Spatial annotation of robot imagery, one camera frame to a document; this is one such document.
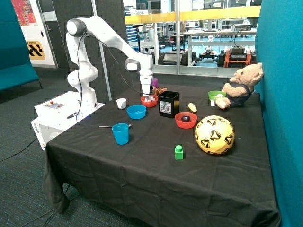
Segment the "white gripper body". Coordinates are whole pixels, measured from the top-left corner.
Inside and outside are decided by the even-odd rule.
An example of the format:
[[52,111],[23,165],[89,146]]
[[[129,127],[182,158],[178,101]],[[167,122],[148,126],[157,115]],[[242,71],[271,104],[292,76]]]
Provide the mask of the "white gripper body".
[[143,95],[150,94],[152,80],[153,80],[153,75],[140,75],[140,83],[142,86]]

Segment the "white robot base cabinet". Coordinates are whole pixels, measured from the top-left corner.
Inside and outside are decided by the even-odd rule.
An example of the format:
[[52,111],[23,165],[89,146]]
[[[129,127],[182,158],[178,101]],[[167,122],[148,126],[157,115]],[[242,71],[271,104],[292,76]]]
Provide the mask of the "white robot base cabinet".
[[35,106],[38,115],[31,124],[42,150],[46,144],[86,118],[103,103],[92,103],[92,106],[80,104],[79,92],[68,91],[60,96]]

